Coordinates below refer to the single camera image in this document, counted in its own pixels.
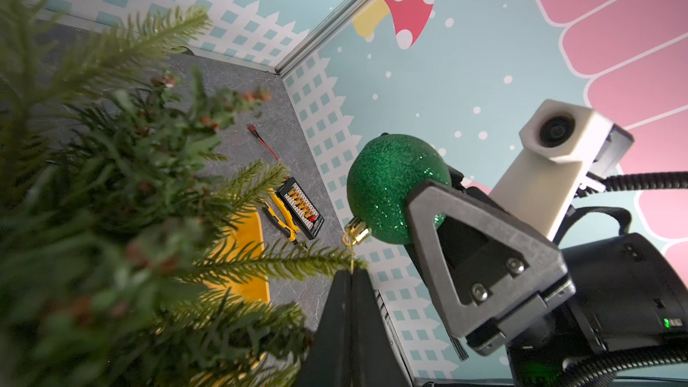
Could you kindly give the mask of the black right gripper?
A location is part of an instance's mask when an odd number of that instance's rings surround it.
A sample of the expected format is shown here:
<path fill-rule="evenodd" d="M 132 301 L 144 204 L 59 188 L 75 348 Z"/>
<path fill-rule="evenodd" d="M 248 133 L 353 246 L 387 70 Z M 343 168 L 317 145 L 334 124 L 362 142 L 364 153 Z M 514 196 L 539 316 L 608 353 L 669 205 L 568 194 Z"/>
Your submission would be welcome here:
<path fill-rule="evenodd" d="M 687 288 L 644 236 L 563 249 L 483 192 L 427 180 L 406 246 L 452 338 L 505 347 L 519 386 L 592 386 L 687 358 Z"/>

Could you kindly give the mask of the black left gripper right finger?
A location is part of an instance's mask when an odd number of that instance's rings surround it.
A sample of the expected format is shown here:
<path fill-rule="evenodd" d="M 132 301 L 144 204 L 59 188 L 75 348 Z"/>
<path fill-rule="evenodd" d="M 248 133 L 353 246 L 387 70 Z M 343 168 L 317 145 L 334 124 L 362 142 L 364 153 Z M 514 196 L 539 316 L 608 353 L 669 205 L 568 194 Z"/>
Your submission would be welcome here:
<path fill-rule="evenodd" d="M 367 271 L 351 281 L 351 372 L 353 386 L 410 386 L 392 350 L 390 337 Z"/>

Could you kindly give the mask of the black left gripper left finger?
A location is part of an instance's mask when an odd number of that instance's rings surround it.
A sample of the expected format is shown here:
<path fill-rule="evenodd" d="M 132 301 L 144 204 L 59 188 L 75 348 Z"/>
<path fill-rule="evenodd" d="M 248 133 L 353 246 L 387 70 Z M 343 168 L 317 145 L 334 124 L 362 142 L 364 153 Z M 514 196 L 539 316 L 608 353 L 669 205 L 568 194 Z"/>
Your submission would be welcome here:
<path fill-rule="evenodd" d="M 352 274 L 337 272 L 295 386 L 351 386 Z"/>

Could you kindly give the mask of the green glitter ball ornament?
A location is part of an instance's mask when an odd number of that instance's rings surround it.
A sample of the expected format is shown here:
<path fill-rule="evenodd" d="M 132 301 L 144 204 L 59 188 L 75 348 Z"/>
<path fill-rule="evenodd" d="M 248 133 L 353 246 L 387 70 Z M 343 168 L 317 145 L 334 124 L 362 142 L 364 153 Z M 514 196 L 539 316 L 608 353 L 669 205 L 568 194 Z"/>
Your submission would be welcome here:
<path fill-rule="evenodd" d="M 347 200 L 353 219 L 345 227 L 344 245 L 354 247 L 369 237 L 410 245 L 407 197 L 428 180 L 452 183 L 449 167 L 429 143 L 407 134 L 371 140 L 349 169 Z"/>

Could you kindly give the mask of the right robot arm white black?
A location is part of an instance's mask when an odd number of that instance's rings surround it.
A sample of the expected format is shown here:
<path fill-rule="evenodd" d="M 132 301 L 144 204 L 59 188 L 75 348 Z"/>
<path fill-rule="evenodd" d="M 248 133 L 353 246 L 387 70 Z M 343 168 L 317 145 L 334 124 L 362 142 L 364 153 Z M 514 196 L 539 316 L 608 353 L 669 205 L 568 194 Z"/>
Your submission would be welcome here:
<path fill-rule="evenodd" d="M 478 190 L 407 197 L 412 259 L 452 340 L 504 349 L 518 386 L 610 386 L 687 360 L 687 289 L 631 216 L 613 238 L 561 248 Z"/>

